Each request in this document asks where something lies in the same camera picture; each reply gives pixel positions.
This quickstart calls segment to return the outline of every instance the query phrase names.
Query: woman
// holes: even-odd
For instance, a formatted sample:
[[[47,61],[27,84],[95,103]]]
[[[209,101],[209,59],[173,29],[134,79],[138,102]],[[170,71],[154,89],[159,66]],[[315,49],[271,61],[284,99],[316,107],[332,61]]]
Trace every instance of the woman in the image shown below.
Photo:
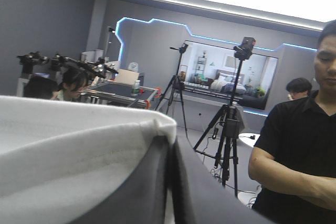
[[[70,68],[63,74],[57,99],[59,101],[76,101],[87,85],[87,74],[79,69]]]

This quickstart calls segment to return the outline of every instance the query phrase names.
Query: bed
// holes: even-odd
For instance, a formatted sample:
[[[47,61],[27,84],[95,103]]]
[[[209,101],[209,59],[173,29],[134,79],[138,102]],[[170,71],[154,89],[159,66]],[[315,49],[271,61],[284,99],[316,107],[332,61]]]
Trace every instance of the bed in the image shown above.
[[[243,95],[246,92],[243,86],[244,74],[240,74],[236,94]],[[217,70],[216,80],[211,84],[210,89],[220,93],[230,93],[233,90],[235,82],[235,73],[227,70]]]

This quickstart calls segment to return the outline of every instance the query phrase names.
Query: blue led light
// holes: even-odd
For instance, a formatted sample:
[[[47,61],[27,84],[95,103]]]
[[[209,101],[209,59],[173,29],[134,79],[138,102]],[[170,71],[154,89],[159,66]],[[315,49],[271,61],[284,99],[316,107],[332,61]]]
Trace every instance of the blue led light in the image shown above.
[[[115,31],[115,35],[116,35],[117,39],[120,42],[120,51],[119,51],[118,60],[121,60],[121,58],[122,58],[123,47],[124,47],[124,42],[123,42],[123,40],[121,39],[121,37],[119,35],[120,25],[125,20],[130,20],[130,21],[135,21],[135,22],[140,22],[140,23],[145,23],[145,24],[150,24],[150,23],[153,23],[153,22],[163,22],[163,23],[168,23],[168,24],[172,24],[172,25],[183,26],[183,27],[185,27],[185,29],[187,30],[187,32],[189,33],[189,35],[192,36],[192,37],[194,37],[194,38],[207,39],[207,40],[211,40],[211,41],[216,41],[216,42],[221,42],[221,43],[226,43],[226,44],[232,44],[232,45],[240,45],[240,43],[236,43],[236,42],[232,42],[232,41],[228,41],[228,40],[215,39],[215,38],[209,38],[209,37],[206,37],[206,36],[195,35],[195,34],[193,34],[190,31],[189,27],[186,24],[181,24],[181,23],[172,22],[172,21],[168,21],[168,20],[157,19],[157,18],[152,18],[150,21],[144,21],[144,20],[140,20],[140,19],[136,19],[136,18],[127,18],[127,17],[124,17],[124,18],[122,18],[121,20],[119,20],[117,22],[117,25],[115,27],[116,28],[115,29],[116,30]],[[310,51],[314,51],[314,52],[317,51],[314,48],[297,46],[297,45],[288,44],[288,43],[283,43],[279,47],[277,47],[276,49],[269,49],[269,48],[264,48],[264,47],[254,47],[254,48],[255,49],[259,49],[259,50],[263,50],[263,51],[273,52],[273,51],[276,51],[276,50],[278,50],[279,48],[281,48],[283,46],[295,47],[295,48],[310,50]]]
[[[253,114],[253,115],[261,115],[261,116],[268,116],[266,113],[258,113],[256,111],[249,111],[249,110],[244,110],[245,113]]]

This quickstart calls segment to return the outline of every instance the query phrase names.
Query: led strip light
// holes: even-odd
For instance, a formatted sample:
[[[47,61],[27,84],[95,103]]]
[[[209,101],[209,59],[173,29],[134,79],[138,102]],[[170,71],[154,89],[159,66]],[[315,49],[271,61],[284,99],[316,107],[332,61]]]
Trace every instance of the led strip light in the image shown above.
[[[227,10],[227,9],[215,8],[215,7],[211,7],[211,6],[205,6],[205,5],[192,4],[192,3],[183,2],[183,1],[176,1],[176,0],[155,0],[155,1],[167,2],[167,3],[181,5],[181,6],[195,7],[195,8],[199,8],[199,9],[202,9],[202,10],[212,10],[212,11],[215,11],[215,12],[231,14],[231,15],[236,15],[236,16],[243,16],[243,17],[250,17],[250,18],[261,19],[261,20],[267,20],[267,21],[274,22],[274,23],[291,25],[291,26],[295,26],[295,27],[307,28],[307,29],[312,29],[312,30],[317,30],[317,31],[322,31],[323,30],[322,27],[309,26],[309,25],[295,23],[295,22],[288,22],[288,21],[284,21],[284,20],[281,20],[281,19],[269,18],[269,17],[266,17],[266,16],[259,16],[259,15],[254,15],[254,14],[234,12],[234,11]]]
[[[157,19],[157,18],[152,18],[150,21],[144,21],[144,20],[135,19],[135,18],[123,17],[122,19],[120,19],[117,22],[117,25],[115,27],[116,28],[115,29],[116,30],[115,31],[115,36],[117,37],[118,41],[120,42],[120,51],[119,51],[119,56],[118,56],[118,60],[119,61],[121,61],[121,59],[122,59],[122,53],[123,53],[123,48],[124,48],[124,42],[123,42],[123,40],[121,39],[121,37],[119,35],[120,26],[126,20],[133,21],[133,22],[144,23],[144,24],[151,24],[153,22],[163,22],[163,23],[168,23],[168,24],[172,24],[172,25],[183,26],[188,31],[189,35],[192,36],[192,37],[194,37],[194,38],[207,39],[207,40],[211,40],[211,41],[215,41],[215,42],[222,42],[222,43],[232,44],[232,45],[240,45],[240,43],[236,43],[236,42],[232,42],[232,41],[228,41],[228,40],[221,40],[221,39],[215,39],[215,38],[210,38],[210,37],[205,37],[205,36],[200,36],[200,35],[194,35],[186,24],[176,23],[176,22],[172,22],[172,21],[168,21],[168,20],[162,20],[162,19]],[[300,49],[309,50],[309,51],[313,51],[313,52],[317,51],[314,48],[297,46],[297,45],[288,44],[288,43],[283,43],[283,44],[281,44],[279,47],[277,47],[275,49],[269,49],[269,48],[263,48],[263,47],[254,47],[254,48],[259,49],[259,50],[268,51],[268,52],[274,52],[274,51],[278,50],[279,48],[281,48],[283,46],[295,47],[295,48],[300,48]],[[267,116],[267,114],[258,113],[258,112],[250,111],[250,110],[244,110],[244,112],[250,113],[250,114],[255,114],[255,115]]]

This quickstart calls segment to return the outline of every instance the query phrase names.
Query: black polo shirt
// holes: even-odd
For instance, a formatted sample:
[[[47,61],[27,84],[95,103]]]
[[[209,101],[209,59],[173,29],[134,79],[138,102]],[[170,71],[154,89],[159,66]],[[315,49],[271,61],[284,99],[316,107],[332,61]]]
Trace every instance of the black polo shirt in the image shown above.
[[[276,105],[255,147],[290,169],[336,178],[336,114],[328,116],[315,103],[317,94]],[[336,223],[336,211],[265,188],[253,208],[276,223]]]

